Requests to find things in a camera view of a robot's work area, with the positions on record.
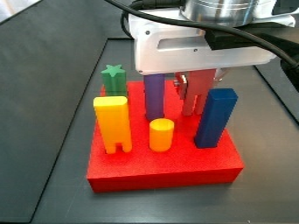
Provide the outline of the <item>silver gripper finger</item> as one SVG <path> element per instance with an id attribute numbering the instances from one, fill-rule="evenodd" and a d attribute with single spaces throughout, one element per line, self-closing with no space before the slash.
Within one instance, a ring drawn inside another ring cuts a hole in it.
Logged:
<path id="1" fill-rule="evenodd" d="M 215 77 L 214 77 L 214 87 L 217 87 L 219 85 L 219 83 L 222 82 L 226 74 L 229 73 L 230 68 L 225 67 L 225 68 L 218 68 L 217 72 L 215 72 Z"/>
<path id="2" fill-rule="evenodd" d="M 186 98 L 187 89 L 189 89 L 187 73 L 177 73 L 173 84 L 177 87 L 177 93 L 181 99 L 183 100 Z"/>

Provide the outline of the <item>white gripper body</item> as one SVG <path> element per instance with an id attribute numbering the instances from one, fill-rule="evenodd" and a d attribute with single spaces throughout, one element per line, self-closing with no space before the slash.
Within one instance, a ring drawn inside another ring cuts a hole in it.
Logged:
<path id="1" fill-rule="evenodd" d="M 257 46 L 213 50 L 197 28 L 129 16 L 135 39 L 135 70 L 142 75 L 261 65 L 277 56 Z"/>

